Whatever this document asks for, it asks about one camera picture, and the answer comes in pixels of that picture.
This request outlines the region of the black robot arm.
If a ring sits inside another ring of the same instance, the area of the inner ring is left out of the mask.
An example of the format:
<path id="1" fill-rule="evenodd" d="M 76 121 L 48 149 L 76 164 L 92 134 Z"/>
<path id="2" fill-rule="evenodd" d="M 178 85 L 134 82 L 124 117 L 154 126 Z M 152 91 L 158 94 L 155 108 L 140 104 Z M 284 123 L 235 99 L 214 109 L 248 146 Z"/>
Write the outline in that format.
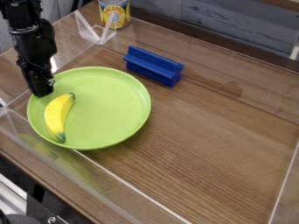
<path id="1" fill-rule="evenodd" d="M 17 52 L 16 65 L 34 95 L 44 97 L 54 91 L 51 58 L 58 46 L 54 26 L 42 18 L 42 0 L 0 0 L 0 12 Z"/>

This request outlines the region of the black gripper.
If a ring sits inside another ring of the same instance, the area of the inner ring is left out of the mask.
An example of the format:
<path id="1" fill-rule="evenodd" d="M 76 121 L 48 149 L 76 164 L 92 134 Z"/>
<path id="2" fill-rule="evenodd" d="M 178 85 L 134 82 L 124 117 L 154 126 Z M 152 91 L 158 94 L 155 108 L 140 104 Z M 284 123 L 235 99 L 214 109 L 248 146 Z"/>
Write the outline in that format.
<path id="1" fill-rule="evenodd" d="M 16 64 L 25 71 L 28 87 L 36 97 L 44 97 L 54 91 L 51 57 L 58 52 L 54 26 L 42 18 L 36 25 L 11 29 L 9 33 L 17 52 Z"/>

